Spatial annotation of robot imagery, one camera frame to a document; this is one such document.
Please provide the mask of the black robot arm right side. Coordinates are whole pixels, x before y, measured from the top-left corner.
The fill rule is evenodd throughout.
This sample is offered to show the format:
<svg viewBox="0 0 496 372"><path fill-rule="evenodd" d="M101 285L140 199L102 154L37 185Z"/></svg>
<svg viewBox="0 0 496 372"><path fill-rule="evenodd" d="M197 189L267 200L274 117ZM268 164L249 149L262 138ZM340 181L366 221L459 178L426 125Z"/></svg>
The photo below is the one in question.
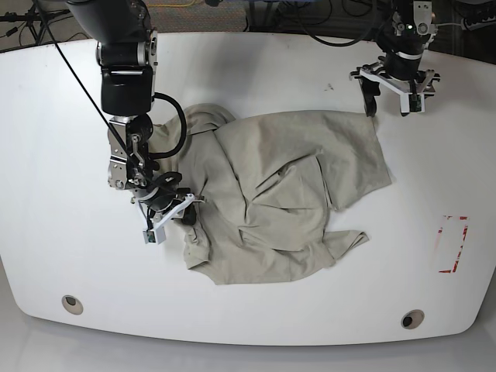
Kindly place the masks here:
<svg viewBox="0 0 496 372"><path fill-rule="evenodd" d="M160 160L180 153L187 138L182 107L172 97L155 90L157 31L142 1L69 1L67 7L83 30L97 41L96 60L101 68L101 107L112 116L110 143L121 161L111 166L110 185L129 189L146 207L146 224L182 203L189 188L180 187L176 171L160 171ZM179 118L179 137L167 151L153 153L149 141L153 103L170 103Z"/></svg>

